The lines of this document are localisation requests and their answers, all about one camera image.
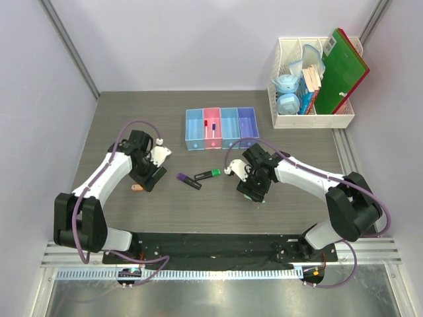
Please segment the green cap black highlighter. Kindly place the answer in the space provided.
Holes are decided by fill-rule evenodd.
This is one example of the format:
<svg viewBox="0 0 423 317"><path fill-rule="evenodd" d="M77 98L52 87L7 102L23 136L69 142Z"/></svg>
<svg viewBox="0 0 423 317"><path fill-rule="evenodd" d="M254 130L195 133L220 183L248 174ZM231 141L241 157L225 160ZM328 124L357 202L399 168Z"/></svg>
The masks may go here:
<svg viewBox="0 0 423 317"><path fill-rule="evenodd" d="M220 175L221 175L220 169L216 168L216 169L213 169L213 170L209 170L209 171L206 171L206 172L196 174L194 176L194 179L195 179L195 181L200 181L200 180L205 180L205 179L213 178L213 177L220 176Z"/></svg>

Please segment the purple drawer box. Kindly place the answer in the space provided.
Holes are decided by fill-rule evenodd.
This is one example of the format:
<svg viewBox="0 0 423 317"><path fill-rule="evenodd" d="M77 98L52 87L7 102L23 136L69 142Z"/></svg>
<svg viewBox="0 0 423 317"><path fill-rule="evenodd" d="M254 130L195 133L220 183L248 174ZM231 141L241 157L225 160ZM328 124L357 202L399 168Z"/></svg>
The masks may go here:
<svg viewBox="0 0 423 317"><path fill-rule="evenodd" d="M258 139L260 137L256 122L256 114L254 108L252 107L237 108L237 111L241 139L247 138L247 140L240 142L239 148L247 149L253 143L256 143L254 139Z"/></svg>

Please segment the pink drawer box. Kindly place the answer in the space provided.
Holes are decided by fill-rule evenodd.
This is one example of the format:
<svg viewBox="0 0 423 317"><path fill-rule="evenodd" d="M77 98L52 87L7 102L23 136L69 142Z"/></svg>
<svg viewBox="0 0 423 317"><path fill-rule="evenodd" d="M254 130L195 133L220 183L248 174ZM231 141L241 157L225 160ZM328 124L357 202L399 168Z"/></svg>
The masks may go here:
<svg viewBox="0 0 423 317"><path fill-rule="evenodd" d="M204 108L204 141L206 149L222 148L221 109Z"/></svg>

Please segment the light blue drawer box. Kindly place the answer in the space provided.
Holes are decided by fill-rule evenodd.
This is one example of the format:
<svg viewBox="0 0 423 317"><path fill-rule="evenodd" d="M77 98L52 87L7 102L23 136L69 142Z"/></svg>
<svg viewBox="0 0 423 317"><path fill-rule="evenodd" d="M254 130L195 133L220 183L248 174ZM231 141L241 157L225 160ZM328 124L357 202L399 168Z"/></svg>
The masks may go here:
<svg viewBox="0 0 423 317"><path fill-rule="evenodd" d="M204 150L206 148L204 110L202 108L186 110L185 123L185 142L187 149L189 151Z"/></svg>

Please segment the red cap whiteboard marker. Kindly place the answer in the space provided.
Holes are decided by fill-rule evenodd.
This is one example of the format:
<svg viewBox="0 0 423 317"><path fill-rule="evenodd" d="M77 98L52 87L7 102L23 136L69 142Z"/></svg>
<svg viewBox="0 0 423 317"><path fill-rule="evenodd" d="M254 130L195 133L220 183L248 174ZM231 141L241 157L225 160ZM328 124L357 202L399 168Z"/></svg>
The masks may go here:
<svg viewBox="0 0 423 317"><path fill-rule="evenodd" d="M208 120L204 120L204 139L208 138Z"/></svg>

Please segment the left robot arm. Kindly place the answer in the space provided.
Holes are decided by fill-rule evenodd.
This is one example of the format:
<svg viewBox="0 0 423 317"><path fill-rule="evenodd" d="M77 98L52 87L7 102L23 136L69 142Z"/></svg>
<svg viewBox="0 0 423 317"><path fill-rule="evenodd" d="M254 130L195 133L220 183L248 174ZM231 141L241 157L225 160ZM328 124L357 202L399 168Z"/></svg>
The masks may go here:
<svg viewBox="0 0 423 317"><path fill-rule="evenodd" d="M129 176L150 192L165 175L163 166L171 150L162 139L133 130L128 139L113 143L100 166L70 194L60 193L54 201L54 242L76 249L83 262L91 253L117 252L132 264L141 254L137 234L107 225L103 207L123 178Z"/></svg>

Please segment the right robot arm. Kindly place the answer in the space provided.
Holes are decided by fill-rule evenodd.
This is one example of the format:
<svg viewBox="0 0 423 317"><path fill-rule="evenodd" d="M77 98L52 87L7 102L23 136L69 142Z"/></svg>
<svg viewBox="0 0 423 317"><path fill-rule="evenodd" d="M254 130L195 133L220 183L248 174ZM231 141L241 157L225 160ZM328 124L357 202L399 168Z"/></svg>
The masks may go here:
<svg viewBox="0 0 423 317"><path fill-rule="evenodd" d="M355 242L383 214L380 202L361 174L333 174L303 164L283 153L266 152L258 143L225 168L227 175L239 178L237 190L256 203L262 203L271 184L289 184L321 199L327 205L328 220L307 229L298 239L299 255L315 260L330 244Z"/></svg>

